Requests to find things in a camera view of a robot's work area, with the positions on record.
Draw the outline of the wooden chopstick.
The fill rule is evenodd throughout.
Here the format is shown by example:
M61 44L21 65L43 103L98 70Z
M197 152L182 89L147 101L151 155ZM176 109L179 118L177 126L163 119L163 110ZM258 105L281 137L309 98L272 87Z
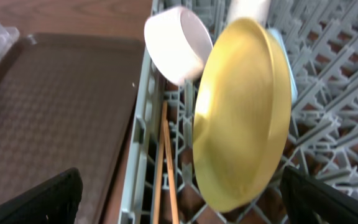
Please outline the wooden chopstick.
M171 142L170 142L169 125L167 120L163 121L163 136L165 141L165 153L166 153L166 160L167 160L172 223L179 224L180 219L179 219L178 207L177 207L177 195L176 195L175 176L174 176L174 168L173 168L173 160L172 160L172 149L171 149Z
M153 209L153 224L159 224L160 216L160 200L162 191L162 174L163 174L163 157L164 157L164 133L163 133L163 122L167 118L167 102L162 103L162 112L160 118L160 136L158 142L158 158L155 162L156 173L155 173L155 193L154 193L154 209Z

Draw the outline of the pale green cup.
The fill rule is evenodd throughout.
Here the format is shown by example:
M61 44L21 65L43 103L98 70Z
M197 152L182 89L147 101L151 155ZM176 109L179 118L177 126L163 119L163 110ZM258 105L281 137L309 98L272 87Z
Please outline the pale green cup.
M234 22L236 19L249 17L260 25L265 26L270 3L271 0L232 0L227 13L227 24Z

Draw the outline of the pink white bowl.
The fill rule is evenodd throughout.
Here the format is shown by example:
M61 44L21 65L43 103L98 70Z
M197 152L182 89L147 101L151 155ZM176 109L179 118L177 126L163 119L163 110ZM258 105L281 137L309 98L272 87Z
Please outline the pink white bowl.
M176 86L201 76L213 48L201 19L183 6L149 17L144 39L157 69Z

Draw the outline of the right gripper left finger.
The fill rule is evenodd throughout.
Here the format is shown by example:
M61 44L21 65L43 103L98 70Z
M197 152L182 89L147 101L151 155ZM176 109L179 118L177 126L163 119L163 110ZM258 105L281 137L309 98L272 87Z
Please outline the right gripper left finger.
M72 167L0 205L0 223L74 223L83 182Z

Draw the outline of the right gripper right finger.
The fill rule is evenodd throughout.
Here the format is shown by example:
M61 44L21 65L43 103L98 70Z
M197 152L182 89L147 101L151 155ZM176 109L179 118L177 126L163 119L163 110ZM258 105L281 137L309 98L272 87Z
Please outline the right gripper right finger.
M291 224L318 224L316 215L328 223L358 224L356 199L294 167L284 168L280 191Z

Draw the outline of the light blue bowl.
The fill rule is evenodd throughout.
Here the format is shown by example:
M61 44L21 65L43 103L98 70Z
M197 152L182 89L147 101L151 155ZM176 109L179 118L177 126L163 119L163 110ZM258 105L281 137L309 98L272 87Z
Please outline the light blue bowl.
M290 81L291 81L291 105L293 106L296 101L297 101L297 98L298 98L298 90L297 90L297 87L296 87L296 83L295 83L295 77L294 77L294 74L293 74L293 71L292 71L292 68L291 68L291 65L290 65L290 61L289 61L289 58L288 58L288 54L287 54L287 50L286 50L286 47L285 47L285 44L284 44L284 41L283 41L283 37L280 33L280 31L276 28L268 28L267 29L268 32L275 38L275 40L279 43L284 55L285 55L285 60L287 62L287 67L289 69L289 72L290 72Z

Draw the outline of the yellow plate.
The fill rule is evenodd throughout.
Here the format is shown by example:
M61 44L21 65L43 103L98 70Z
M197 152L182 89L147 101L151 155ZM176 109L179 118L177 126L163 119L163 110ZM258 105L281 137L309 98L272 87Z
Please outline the yellow plate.
M193 163L204 201L230 212L268 185L288 136L291 78L278 41L253 19L229 24L201 78Z

